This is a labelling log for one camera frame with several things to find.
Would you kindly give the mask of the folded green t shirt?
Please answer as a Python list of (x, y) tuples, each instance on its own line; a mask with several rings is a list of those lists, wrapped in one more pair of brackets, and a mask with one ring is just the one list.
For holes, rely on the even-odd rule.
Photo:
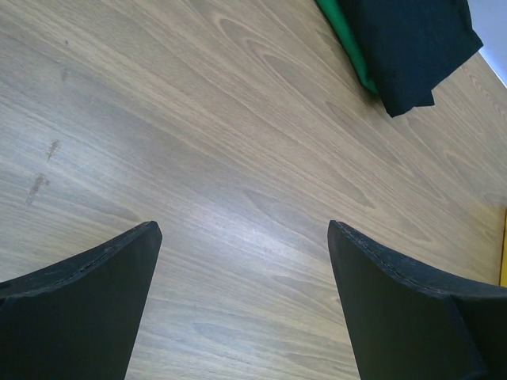
[(341, 46), (344, 48), (349, 61), (353, 65), (360, 84), (371, 93), (377, 94), (378, 90), (375, 86), (374, 80), (369, 74), (368, 66), (363, 54), (338, 1), (316, 0), (315, 2), (321, 10), (324, 18), (333, 29), (336, 37), (341, 43)]

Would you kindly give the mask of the folded black t shirt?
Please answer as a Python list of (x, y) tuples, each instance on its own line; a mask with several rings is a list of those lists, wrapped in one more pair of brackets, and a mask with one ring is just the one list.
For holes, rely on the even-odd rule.
[(342, 1), (387, 113), (422, 105), (481, 47), (466, 1)]

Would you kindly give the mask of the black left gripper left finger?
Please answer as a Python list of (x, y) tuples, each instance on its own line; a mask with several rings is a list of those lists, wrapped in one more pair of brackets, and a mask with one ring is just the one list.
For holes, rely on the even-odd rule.
[(1, 284), (3, 379), (123, 379), (162, 233), (143, 222)]

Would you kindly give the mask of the yellow plastic tray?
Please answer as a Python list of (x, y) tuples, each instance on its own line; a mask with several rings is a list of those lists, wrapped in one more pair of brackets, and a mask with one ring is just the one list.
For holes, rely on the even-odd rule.
[(505, 213), (505, 225), (501, 250), (499, 285), (507, 287), (507, 213)]

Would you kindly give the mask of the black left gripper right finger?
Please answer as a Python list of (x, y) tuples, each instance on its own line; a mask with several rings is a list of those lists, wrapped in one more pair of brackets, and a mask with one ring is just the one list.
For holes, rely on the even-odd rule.
[(506, 290), (332, 221), (330, 259), (362, 379), (503, 379)]

